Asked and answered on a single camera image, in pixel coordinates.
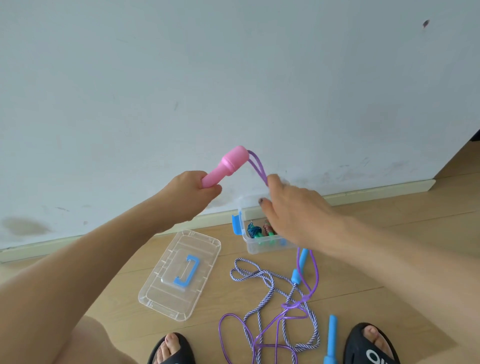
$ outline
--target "hand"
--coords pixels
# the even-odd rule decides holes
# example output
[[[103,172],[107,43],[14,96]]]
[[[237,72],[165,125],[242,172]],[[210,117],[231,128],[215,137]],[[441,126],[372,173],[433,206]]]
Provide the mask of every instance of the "hand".
[[[316,191],[285,185],[276,174],[268,176],[268,187],[272,201],[262,198],[259,204],[274,230],[300,247],[328,250],[342,218],[324,198]]]
[[[161,209],[159,213],[162,215],[157,219],[162,224],[158,228],[159,231],[192,220],[222,192],[222,186],[219,184],[202,188],[202,178],[206,175],[206,172],[200,170],[179,174],[159,193],[147,200],[153,202],[155,208]]]

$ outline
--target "left hand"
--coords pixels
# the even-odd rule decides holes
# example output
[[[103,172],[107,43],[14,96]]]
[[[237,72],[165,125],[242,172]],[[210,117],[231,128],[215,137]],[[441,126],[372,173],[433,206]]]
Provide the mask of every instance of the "left hand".
[[[149,199],[162,210],[162,230],[192,220],[222,192],[222,186],[219,184],[202,188],[202,178],[206,175],[207,173],[201,170],[179,174]]]

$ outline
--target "plastic storage box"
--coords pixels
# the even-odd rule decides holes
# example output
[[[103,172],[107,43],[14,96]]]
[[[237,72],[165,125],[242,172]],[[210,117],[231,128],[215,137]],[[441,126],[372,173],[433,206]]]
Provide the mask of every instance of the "plastic storage box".
[[[138,293],[147,307],[177,321],[193,312],[213,264],[220,241],[195,231],[178,232]]]
[[[233,232],[236,235],[243,236],[247,243],[247,250],[250,254],[270,252],[279,249],[288,249],[296,247],[293,243],[280,235],[264,236],[262,238],[251,238],[247,232],[247,226],[252,221],[254,225],[262,227],[265,224],[265,214],[260,206],[258,199],[261,197],[270,198],[269,195],[254,195],[238,199],[238,215],[232,215]]]

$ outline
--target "white wall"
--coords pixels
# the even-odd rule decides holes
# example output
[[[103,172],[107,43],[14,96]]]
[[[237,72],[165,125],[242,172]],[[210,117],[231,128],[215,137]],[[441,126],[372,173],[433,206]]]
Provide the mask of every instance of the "white wall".
[[[86,233],[240,144],[323,194],[430,179],[480,128],[479,13],[4,0],[0,248]],[[263,189],[248,165],[222,184],[206,212]]]

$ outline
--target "black sandal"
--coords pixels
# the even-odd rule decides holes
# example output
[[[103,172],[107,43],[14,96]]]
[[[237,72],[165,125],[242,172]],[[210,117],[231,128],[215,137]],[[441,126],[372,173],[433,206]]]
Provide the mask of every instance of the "black sandal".
[[[352,329],[345,344],[343,364],[400,364],[400,360],[392,343],[377,326],[372,325],[385,338],[385,341],[390,346],[393,359],[364,337],[363,329],[369,325],[372,324],[362,322]]]
[[[175,335],[179,338],[180,350],[178,350],[171,357],[162,362],[162,364],[196,364],[195,357],[193,356],[193,351],[188,343],[187,339],[182,334],[174,332]],[[165,341],[165,336],[160,339],[160,341],[155,345],[150,358],[148,359],[147,364],[152,364],[156,357],[156,352],[160,345]]]

